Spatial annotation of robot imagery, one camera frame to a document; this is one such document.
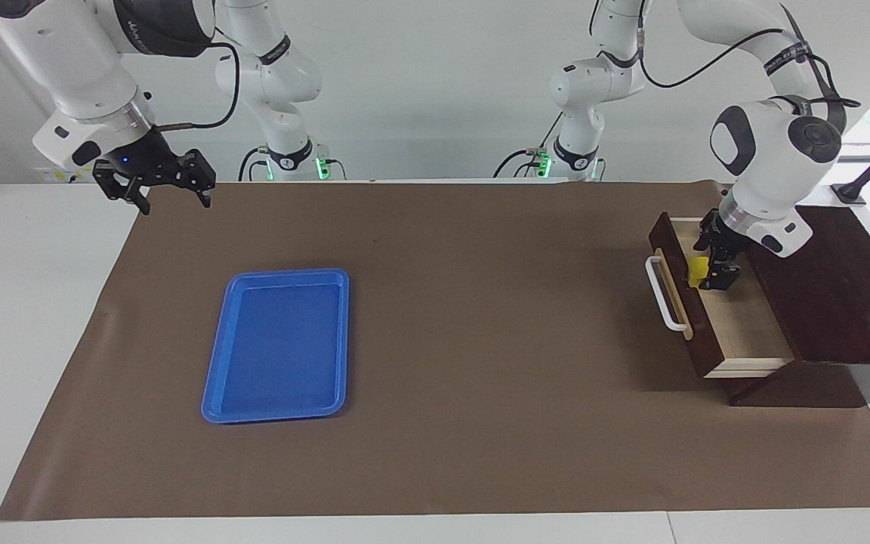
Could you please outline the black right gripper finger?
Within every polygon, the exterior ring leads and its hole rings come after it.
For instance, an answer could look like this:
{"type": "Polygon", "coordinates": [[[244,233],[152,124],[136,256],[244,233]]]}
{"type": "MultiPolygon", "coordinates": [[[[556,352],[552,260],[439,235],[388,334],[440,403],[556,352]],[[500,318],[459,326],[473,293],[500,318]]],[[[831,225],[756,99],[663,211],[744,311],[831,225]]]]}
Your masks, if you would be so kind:
{"type": "Polygon", "coordinates": [[[215,171],[200,150],[190,149],[180,158],[180,188],[191,190],[204,208],[211,207],[215,171]]]}
{"type": "Polygon", "coordinates": [[[117,181],[117,171],[110,162],[95,162],[93,177],[97,185],[110,200],[123,200],[135,206],[142,215],[150,213],[150,203],[142,193],[143,179],[134,176],[121,184],[117,181]]]}

